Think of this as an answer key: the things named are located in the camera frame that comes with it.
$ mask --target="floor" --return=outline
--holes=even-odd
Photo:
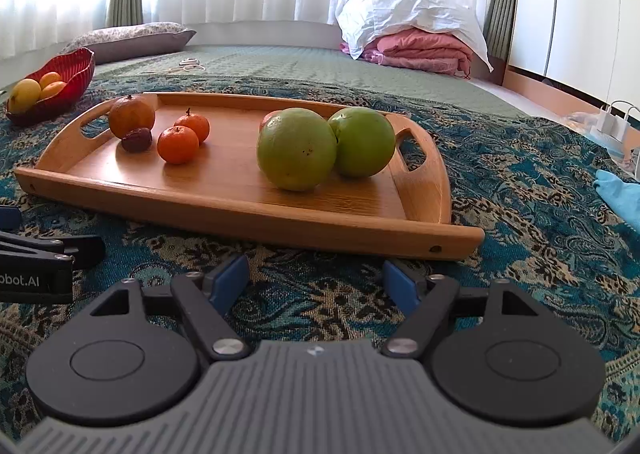
[[[490,92],[504,100],[505,102],[513,105],[515,108],[523,111],[529,116],[537,116],[546,119],[550,119],[552,121],[558,121],[559,117],[557,114],[552,113],[550,110],[546,109],[529,100],[529,98],[525,98],[523,95],[518,94],[517,92],[513,92],[512,90],[501,87],[500,85],[492,84],[492,82],[485,82],[484,80],[478,80],[476,78],[471,79],[471,83],[476,87],[480,87],[487,92]]]

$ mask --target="tray handle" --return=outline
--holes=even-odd
[[[113,134],[109,129],[105,129],[93,138],[87,138],[82,134],[81,129],[87,123],[107,114],[114,101],[103,101],[69,122],[47,145],[36,163],[36,169],[66,172],[87,154],[110,140]],[[63,152],[64,149],[72,149],[72,151]]]
[[[442,156],[431,135],[415,121],[400,114],[387,114],[396,131],[396,152],[388,164],[404,214],[411,221],[449,224],[451,222],[451,189]],[[400,144],[413,136],[426,159],[417,169],[410,171]]]

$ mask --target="circular pad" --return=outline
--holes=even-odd
[[[134,423],[194,386],[196,354],[178,333],[119,315],[94,319],[63,326],[28,360],[27,384],[46,416],[85,426]]]
[[[144,361],[145,352],[137,345],[103,340],[78,349],[71,357],[71,369],[88,380],[104,382],[135,373]]]
[[[528,340],[499,342],[485,356],[494,373],[521,382],[542,380],[560,367],[560,357],[553,349]]]
[[[551,426],[590,416],[604,384],[600,354],[552,318],[486,319],[452,334],[431,357],[456,405],[495,423]]]

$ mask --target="white pillow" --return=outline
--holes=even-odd
[[[378,37],[415,27],[430,33],[451,33],[494,70],[476,16],[469,8],[447,0],[348,0],[337,19],[354,60]]]

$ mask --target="red bowl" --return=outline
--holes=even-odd
[[[4,108],[6,117],[20,127],[28,127],[46,119],[53,119],[71,110],[76,101],[80,100],[86,88],[94,77],[95,55],[87,48],[80,48],[73,53],[54,56],[42,69],[32,72],[25,78],[32,78],[36,82],[47,74],[55,71],[66,82],[65,87],[55,96],[36,102],[31,108],[21,114],[12,114]]]

